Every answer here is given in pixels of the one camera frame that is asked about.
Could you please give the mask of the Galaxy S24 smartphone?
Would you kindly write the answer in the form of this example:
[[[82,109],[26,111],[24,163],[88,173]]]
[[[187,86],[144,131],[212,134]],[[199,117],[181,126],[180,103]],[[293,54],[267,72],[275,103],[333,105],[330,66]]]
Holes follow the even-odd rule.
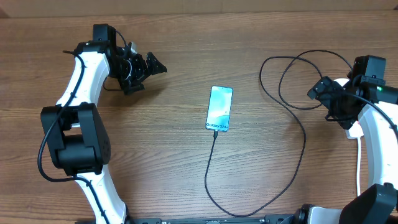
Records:
[[[222,132],[229,130],[232,99],[232,88],[225,86],[211,87],[205,123],[206,129]]]

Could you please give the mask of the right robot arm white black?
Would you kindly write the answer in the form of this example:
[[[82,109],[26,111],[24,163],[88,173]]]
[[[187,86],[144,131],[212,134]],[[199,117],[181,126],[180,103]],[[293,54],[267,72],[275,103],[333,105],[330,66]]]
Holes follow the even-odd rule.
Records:
[[[386,85],[385,67],[382,57],[360,56],[344,85],[323,77],[308,91],[343,129],[359,123],[369,187],[341,210],[304,205],[286,223],[397,223],[397,89]]]

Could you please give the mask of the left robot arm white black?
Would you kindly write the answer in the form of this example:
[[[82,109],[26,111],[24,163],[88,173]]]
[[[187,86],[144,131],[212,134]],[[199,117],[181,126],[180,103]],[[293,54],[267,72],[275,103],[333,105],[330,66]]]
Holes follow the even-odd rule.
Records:
[[[143,57],[132,42],[118,46],[120,36],[109,24],[95,24],[92,40],[70,52],[75,68],[64,94],[40,114],[44,138],[38,170],[49,182],[76,182],[94,211],[94,223],[134,221],[109,171],[111,143],[97,109],[104,83],[115,78],[120,91],[130,95],[144,89],[146,78],[167,72],[152,52]]]

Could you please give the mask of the white power strip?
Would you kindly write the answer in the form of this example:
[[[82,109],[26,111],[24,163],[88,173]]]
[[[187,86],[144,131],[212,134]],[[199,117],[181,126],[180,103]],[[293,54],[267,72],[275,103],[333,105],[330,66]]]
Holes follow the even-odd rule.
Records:
[[[347,84],[349,82],[349,79],[348,78],[337,78],[337,79],[335,79],[335,81],[339,85],[344,86],[345,84]],[[363,130],[360,126],[359,121],[355,121],[353,123],[352,127],[345,130],[345,133],[346,133],[346,137],[348,139],[357,139],[357,138],[361,138],[362,136],[364,136]]]

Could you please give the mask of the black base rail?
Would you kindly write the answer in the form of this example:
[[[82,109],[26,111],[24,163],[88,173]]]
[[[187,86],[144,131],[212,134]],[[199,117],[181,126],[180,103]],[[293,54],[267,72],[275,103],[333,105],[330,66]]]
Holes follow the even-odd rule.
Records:
[[[160,218],[128,218],[131,224],[281,224],[292,223],[293,214],[266,215],[263,218],[190,218],[162,220]]]

